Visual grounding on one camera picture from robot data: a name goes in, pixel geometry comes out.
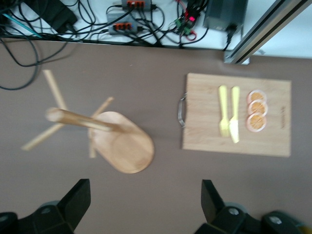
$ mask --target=power adapter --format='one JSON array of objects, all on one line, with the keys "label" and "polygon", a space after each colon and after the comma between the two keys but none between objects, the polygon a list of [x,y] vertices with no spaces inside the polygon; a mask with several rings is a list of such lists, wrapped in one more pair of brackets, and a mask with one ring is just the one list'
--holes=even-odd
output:
[{"label": "power adapter", "polygon": [[204,27],[239,32],[245,20],[248,0],[209,0]]},{"label": "power adapter", "polygon": [[60,0],[24,0],[24,2],[58,33],[73,29],[75,14]]}]

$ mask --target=metal handle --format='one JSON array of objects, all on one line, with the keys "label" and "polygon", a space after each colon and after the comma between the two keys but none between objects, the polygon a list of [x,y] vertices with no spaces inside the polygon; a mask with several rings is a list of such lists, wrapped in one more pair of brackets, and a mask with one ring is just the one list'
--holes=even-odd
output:
[{"label": "metal handle", "polygon": [[184,128],[185,127],[185,122],[182,118],[182,108],[183,108],[183,101],[186,98],[187,93],[185,93],[183,95],[183,97],[180,99],[179,101],[179,108],[178,108],[178,112],[177,112],[177,119],[179,120],[179,123],[181,124],[181,127]]}]

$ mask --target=red connector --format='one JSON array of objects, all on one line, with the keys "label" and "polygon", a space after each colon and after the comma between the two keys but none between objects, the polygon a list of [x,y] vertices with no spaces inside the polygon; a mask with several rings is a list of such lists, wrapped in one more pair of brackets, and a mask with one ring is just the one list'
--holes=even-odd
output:
[{"label": "red connector", "polygon": [[145,1],[127,1],[127,6],[130,8],[141,8],[145,6]]},{"label": "red connector", "polygon": [[131,30],[132,28],[132,24],[131,23],[115,23],[113,25],[113,29],[115,31],[118,31],[118,30]]}]

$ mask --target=power strip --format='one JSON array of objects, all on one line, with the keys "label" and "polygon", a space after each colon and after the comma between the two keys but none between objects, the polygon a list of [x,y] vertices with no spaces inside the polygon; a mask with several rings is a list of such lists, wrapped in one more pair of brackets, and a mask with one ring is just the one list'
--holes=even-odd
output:
[{"label": "power strip", "polygon": [[144,11],[150,11],[152,0],[144,0],[144,1],[137,1],[137,0],[121,0],[121,5],[124,10],[128,9],[142,9]]},{"label": "power strip", "polygon": [[[107,14],[107,20],[108,22],[112,22],[123,15],[124,14],[122,13],[109,13]],[[131,32],[132,34],[136,34],[138,32],[137,22],[131,16],[126,16],[120,21],[117,21],[113,25],[109,26],[108,32],[110,35],[120,35],[122,32]]]}]

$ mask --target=wooden cutting board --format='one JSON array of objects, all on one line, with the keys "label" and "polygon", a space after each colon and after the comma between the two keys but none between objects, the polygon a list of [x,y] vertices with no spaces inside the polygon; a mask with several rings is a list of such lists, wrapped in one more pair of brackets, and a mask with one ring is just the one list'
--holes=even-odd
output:
[{"label": "wooden cutting board", "polygon": [[[240,87],[239,137],[221,137],[221,110],[218,88],[228,88],[228,115],[232,117],[231,88]],[[215,76],[189,73],[187,76],[186,119],[183,149],[238,154],[282,156],[291,155],[291,81]],[[267,95],[269,107],[267,126],[253,133],[246,128],[247,95],[260,89]]]}]

